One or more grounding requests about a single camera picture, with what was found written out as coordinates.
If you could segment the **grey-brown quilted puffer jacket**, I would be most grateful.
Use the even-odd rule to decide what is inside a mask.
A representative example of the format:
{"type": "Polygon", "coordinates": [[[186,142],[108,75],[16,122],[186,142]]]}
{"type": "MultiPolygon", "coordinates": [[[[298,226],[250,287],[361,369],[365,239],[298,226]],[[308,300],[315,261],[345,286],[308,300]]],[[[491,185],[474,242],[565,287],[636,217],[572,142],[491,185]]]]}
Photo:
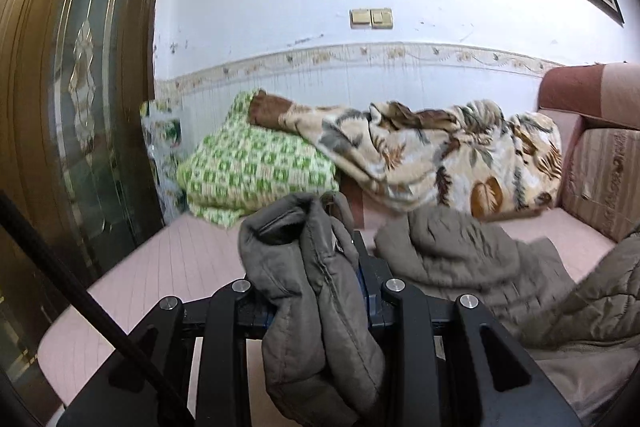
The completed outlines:
{"type": "MultiPolygon", "coordinates": [[[[351,426],[381,394],[381,347],[357,277],[344,195],[285,196],[244,220],[239,253],[276,308],[262,340],[266,388],[304,426],[351,426]]],[[[629,235],[574,282],[549,239],[525,243],[447,207],[423,206],[380,228],[378,257],[425,295],[476,296],[591,424],[639,362],[639,239],[629,235]]]]}

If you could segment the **leaf pattern fleece blanket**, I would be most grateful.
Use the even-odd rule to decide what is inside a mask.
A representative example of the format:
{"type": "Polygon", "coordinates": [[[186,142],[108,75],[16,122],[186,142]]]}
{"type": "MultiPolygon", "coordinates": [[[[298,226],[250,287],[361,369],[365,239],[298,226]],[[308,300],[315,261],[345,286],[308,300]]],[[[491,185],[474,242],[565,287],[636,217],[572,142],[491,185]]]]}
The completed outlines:
{"type": "Polygon", "coordinates": [[[248,120],[299,136],[395,211],[441,205],[480,220],[508,219],[552,206],[561,187],[555,122],[539,113],[506,117],[489,100],[421,112],[399,102],[359,110],[258,91],[248,120]]]}

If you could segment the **green white patterned pillow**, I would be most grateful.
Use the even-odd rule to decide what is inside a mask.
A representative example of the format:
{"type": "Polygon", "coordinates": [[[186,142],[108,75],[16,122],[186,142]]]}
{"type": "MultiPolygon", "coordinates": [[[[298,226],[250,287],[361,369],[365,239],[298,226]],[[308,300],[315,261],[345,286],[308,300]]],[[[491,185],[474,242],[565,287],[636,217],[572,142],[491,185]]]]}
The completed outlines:
{"type": "Polygon", "coordinates": [[[231,228],[290,193],[338,189],[336,167],[299,136],[248,122],[252,91],[240,92],[220,129],[177,167],[194,217],[231,228]]]}

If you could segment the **floral plastic bag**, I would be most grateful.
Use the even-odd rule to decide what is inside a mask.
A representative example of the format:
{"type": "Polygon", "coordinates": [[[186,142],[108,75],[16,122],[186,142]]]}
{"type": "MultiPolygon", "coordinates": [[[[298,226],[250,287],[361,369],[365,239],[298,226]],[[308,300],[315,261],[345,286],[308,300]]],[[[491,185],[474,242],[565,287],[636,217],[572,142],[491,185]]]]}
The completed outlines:
{"type": "Polygon", "coordinates": [[[186,211],[186,193],[177,181],[177,168],[186,159],[181,116],[178,98],[146,101],[140,107],[143,141],[164,225],[170,225],[186,211]]]}

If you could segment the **striped floral sofa cushion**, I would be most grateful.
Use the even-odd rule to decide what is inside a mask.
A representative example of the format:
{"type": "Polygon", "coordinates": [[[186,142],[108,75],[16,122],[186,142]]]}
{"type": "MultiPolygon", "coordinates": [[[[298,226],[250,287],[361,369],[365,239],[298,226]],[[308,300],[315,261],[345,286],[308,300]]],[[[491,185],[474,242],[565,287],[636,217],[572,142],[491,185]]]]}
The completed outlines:
{"type": "Polygon", "coordinates": [[[639,225],[639,132],[585,131],[570,158],[561,206],[620,242],[639,225]]]}

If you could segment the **pink brown sofa backrest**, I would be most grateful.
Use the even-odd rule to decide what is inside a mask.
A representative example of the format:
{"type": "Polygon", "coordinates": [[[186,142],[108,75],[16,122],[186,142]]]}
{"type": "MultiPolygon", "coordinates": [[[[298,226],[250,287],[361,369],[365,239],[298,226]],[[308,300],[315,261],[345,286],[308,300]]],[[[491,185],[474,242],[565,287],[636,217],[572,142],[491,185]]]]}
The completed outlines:
{"type": "Polygon", "coordinates": [[[639,66],[612,63],[552,68],[541,81],[538,109],[560,129],[561,206],[570,158],[585,131],[613,128],[639,132],[639,66]]]}

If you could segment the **wooden glass-panel door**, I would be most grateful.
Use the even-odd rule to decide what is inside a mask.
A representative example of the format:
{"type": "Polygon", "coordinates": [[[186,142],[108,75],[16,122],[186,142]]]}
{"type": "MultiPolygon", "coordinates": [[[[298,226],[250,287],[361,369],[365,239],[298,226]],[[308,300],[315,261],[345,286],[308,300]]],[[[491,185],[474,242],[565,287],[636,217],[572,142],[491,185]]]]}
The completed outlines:
{"type": "Polygon", "coordinates": [[[156,0],[1,0],[1,188],[91,286],[162,226],[140,108],[156,0]]]}

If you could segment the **beige wall switch pair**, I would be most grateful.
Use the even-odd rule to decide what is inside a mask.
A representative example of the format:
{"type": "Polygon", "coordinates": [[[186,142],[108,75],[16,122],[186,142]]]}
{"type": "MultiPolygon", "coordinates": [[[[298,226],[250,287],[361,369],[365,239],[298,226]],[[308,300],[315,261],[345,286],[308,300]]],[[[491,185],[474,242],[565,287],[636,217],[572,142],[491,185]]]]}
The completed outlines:
{"type": "Polygon", "coordinates": [[[391,9],[354,9],[349,11],[349,23],[352,28],[392,29],[393,12],[391,9]]]}

